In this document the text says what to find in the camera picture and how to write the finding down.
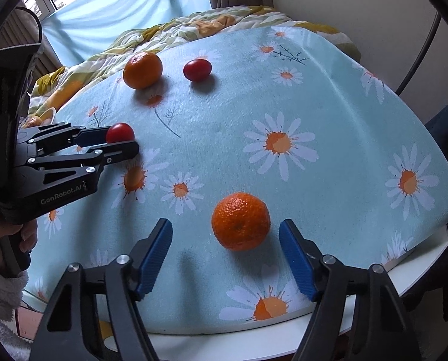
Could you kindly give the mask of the left hand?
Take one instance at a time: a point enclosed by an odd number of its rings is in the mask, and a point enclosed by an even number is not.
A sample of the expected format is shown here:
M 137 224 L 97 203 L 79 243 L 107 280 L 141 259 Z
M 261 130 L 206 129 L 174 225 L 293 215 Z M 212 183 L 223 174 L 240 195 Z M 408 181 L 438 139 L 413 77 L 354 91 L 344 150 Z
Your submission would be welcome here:
M 0 239 L 4 236 L 21 236 L 19 248 L 23 253 L 30 252 L 37 243 L 37 222 L 31 220 L 24 225 L 12 225 L 10 223 L 0 223 Z M 4 266 L 4 258 L 0 247 L 0 267 Z

